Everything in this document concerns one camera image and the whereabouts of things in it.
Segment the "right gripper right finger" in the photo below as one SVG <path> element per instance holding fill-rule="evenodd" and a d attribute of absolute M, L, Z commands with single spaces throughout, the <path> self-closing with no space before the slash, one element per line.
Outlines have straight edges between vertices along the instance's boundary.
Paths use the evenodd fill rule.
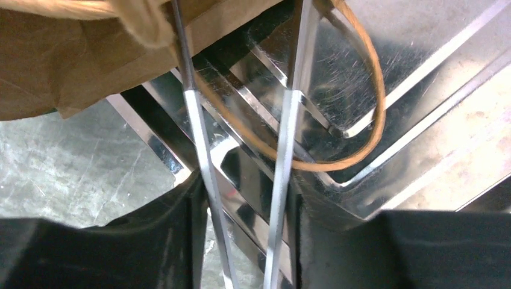
<path fill-rule="evenodd" d="M 510 181 L 458 212 L 383 211 L 353 228 L 343 210 L 299 206 L 298 288 L 509 288 Z"/>

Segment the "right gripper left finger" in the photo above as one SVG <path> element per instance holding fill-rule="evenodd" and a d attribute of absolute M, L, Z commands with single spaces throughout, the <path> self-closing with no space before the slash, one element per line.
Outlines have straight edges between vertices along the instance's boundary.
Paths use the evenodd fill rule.
<path fill-rule="evenodd" d="M 193 172 L 104 226 L 1 220 L 2 288 L 199 288 L 206 193 Z"/>

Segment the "metal tongs white handles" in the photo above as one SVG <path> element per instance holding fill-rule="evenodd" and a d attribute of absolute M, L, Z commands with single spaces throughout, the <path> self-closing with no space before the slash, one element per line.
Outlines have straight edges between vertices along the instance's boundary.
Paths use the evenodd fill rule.
<path fill-rule="evenodd" d="M 284 213 L 292 168 L 293 147 L 298 123 L 299 105 L 303 98 L 300 91 L 301 74 L 305 68 L 306 26 L 313 7 L 312 1 L 295 1 L 293 10 L 293 39 L 290 42 L 292 55 L 289 63 L 286 89 L 278 133 L 277 157 L 272 187 L 271 213 L 269 222 L 268 247 L 264 272 L 264 288 L 276 288 L 280 269 L 280 251 L 283 236 Z M 222 271 L 225 286 L 238 288 L 239 283 L 231 260 L 231 247 L 227 243 L 227 227 L 223 214 L 221 196 L 218 188 L 215 168 L 210 154 L 206 125 L 200 103 L 201 92 L 196 81 L 192 57 L 183 21 L 181 20 L 181 2 L 172 2 L 172 24 L 178 36 L 179 71 L 183 82 L 183 97 L 188 112 L 196 154 L 207 189 L 212 221 L 219 242 Z"/>

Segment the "green paper bag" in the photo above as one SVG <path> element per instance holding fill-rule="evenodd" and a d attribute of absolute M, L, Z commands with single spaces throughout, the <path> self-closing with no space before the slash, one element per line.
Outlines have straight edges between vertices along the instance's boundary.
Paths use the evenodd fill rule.
<path fill-rule="evenodd" d="M 36 117 L 57 109 L 63 118 L 177 66 L 168 45 L 175 34 L 159 6 L 169 1 L 1 1 L 1 121 Z M 183 1 L 193 54 L 281 1 Z M 369 52 L 377 106 L 368 142 L 332 162 L 293 160 L 293 169 L 342 170 L 359 163 L 379 143 L 385 123 L 385 87 L 378 55 L 345 1 L 331 1 Z M 196 76 L 204 96 L 261 153 L 277 157 L 221 104 Z"/>

